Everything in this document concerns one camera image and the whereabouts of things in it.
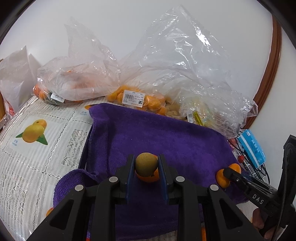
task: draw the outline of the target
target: white lace tablecloth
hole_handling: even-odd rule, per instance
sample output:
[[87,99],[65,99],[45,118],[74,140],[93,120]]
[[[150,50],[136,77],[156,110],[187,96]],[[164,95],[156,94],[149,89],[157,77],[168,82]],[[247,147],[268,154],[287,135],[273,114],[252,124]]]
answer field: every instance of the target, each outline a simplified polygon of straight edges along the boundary
[[[43,221],[53,206],[55,185],[78,167],[92,125],[85,106],[103,102],[104,97],[54,106],[32,97],[0,134],[0,218],[16,241],[26,240]],[[48,145],[16,138],[38,119],[47,122]],[[240,208],[250,218],[254,207]],[[175,241],[176,232],[149,240]]]

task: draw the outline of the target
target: finger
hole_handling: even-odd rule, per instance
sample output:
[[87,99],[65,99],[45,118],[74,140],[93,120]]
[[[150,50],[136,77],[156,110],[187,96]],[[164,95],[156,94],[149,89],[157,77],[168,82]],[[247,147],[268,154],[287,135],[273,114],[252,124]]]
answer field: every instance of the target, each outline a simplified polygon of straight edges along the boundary
[[253,222],[252,223],[256,228],[263,229],[263,227],[264,227],[264,221],[261,217],[259,208],[256,208],[253,211]]
[[271,239],[276,227],[271,228],[264,234],[264,239]]

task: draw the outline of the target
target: green leaf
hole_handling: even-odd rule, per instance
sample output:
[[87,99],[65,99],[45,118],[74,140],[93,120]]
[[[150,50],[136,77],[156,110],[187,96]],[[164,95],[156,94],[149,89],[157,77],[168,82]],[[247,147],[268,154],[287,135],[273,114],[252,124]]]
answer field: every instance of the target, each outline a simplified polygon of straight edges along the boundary
[[20,138],[20,137],[22,137],[22,134],[23,134],[23,132],[22,132],[21,134],[17,135],[15,138]]
[[44,134],[42,134],[41,136],[39,136],[39,138],[36,141],[42,143],[43,145],[48,145],[47,140],[46,140]]

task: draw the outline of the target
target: blue and white package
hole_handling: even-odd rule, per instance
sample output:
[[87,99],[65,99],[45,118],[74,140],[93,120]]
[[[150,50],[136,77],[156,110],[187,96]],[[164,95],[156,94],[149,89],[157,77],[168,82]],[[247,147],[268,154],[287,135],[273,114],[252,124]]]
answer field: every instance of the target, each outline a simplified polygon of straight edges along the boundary
[[237,138],[248,155],[250,161],[254,164],[255,168],[259,168],[265,162],[265,154],[255,139],[253,133],[250,130],[245,130]]

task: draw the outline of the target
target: towel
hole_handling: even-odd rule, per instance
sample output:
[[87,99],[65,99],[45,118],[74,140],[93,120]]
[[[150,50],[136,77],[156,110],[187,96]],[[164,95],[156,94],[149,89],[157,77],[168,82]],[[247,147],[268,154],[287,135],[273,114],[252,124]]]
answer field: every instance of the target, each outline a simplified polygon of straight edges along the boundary
[[[77,184],[88,187],[113,176],[129,154],[164,154],[179,175],[204,187],[217,184],[219,169],[237,163],[225,137],[212,129],[107,103],[89,113],[94,122],[86,169],[73,170],[58,182],[54,206]],[[235,185],[226,193],[236,204],[245,201]],[[128,205],[116,206],[116,240],[152,238],[177,229],[178,207],[164,204],[159,181],[144,183],[135,177],[130,198]]]

